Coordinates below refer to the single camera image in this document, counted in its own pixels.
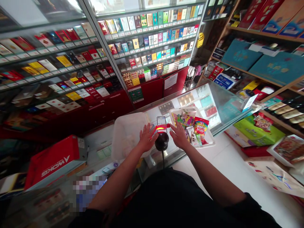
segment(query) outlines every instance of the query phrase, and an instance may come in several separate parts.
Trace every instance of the green box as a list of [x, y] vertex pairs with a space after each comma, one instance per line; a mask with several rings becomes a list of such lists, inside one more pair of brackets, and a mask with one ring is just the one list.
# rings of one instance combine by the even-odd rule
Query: green box
[[257, 146], [273, 145], [285, 134], [274, 126], [270, 126], [270, 132], [254, 125], [254, 116], [248, 116], [234, 124], [234, 126], [242, 132]]

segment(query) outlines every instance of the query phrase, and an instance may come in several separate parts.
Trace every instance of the person's left hand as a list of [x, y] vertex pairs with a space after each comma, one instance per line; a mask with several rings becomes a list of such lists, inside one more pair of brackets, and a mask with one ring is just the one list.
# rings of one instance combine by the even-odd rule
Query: person's left hand
[[154, 142], [158, 137], [158, 133], [156, 133], [152, 137], [154, 131], [155, 131], [155, 127], [150, 131], [150, 123], [148, 123], [148, 125], [145, 125], [143, 127], [143, 130], [140, 131], [139, 133], [140, 140], [136, 147], [138, 147], [143, 153], [150, 150], [154, 145]]

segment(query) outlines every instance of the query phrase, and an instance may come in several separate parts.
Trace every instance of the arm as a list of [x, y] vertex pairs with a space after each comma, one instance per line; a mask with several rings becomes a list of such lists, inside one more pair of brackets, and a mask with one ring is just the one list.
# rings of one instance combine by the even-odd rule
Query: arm
[[154, 129], [150, 132], [149, 130], [150, 123], [144, 126], [143, 131], [140, 131], [139, 143], [97, 192], [88, 209], [97, 209], [111, 215], [116, 213], [126, 195], [140, 157], [151, 149], [158, 137], [157, 133], [152, 137]]
[[188, 155], [202, 184], [212, 199], [223, 207], [235, 205], [246, 198], [238, 187], [219, 172], [208, 160], [206, 160], [187, 140], [185, 131], [180, 123], [177, 128], [171, 125], [175, 131], [170, 131], [174, 143], [183, 149]]

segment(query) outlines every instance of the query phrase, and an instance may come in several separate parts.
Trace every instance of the liquor bottle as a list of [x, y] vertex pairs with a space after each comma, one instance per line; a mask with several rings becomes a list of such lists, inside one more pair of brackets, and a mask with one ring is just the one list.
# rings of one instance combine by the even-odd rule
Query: liquor bottle
[[275, 116], [275, 117], [277, 117], [277, 116], [282, 115], [282, 114], [284, 114], [286, 112], [290, 112], [290, 111], [292, 111], [294, 109], [298, 109], [298, 108], [301, 108], [301, 107], [304, 106], [304, 104], [302, 104], [302, 103], [300, 103], [300, 104], [298, 103], [297, 104], [296, 102], [297, 101], [295, 101], [295, 102], [293, 102], [291, 104], [285, 105], [282, 108], [279, 108], [279, 109], [277, 109], [275, 111], [272, 111], [270, 114], [273, 115], [273, 116]]
[[302, 114], [304, 114], [304, 108], [301, 107], [301, 108], [297, 108], [292, 111], [286, 112], [286, 113], [278, 116], [277, 118], [279, 120], [282, 120], [283, 122], [286, 122], [288, 119], [296, 117], [296, 116], [300, 116]]
[[274, 104], [274, 105], [272, 105], [272, 106], [264, 109], [264, 111], [266, 111], [266, 112], [272, 112], [274, 110], [277, 110], [279, 108], [284, 107], [285, 105], [288, 105], [288, 104], [292, 103], [294, 100], [296, 100], [299, 97], [301, 97], [301, 96], [298, 96], [298, 97], [292, 98], [292, 99], [284, 99], [281, 102], [278, 102], [278, 103], [276, 103], [276, 104]]
[[290, 118], [286, 121], [286, 123], [290, 126], [292, 126], [293, 124], [296, 125], [300, 122], [304, 122], [304, 114], [303, 115], [300, 115], [300, 116], [296, 116], [296, 117], [293, 117], [293, 118]]

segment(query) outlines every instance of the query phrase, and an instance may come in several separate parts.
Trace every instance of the person's right hand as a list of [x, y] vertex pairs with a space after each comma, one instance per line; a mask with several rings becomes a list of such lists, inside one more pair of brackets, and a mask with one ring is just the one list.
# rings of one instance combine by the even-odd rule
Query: person's right hand
[[187, 146], [191, 145], [188, 139], [186, 138], [185, 130], [182, 127], [181, 123], [176, 122], [176, 127], [170, 124], [170, 127], [175, 132], [174, 133], [173, 131], [170, 131], [170, 135], [172, 136], [173, 141], [177, 147], [181, 148], [182, 150], [185, 150]]

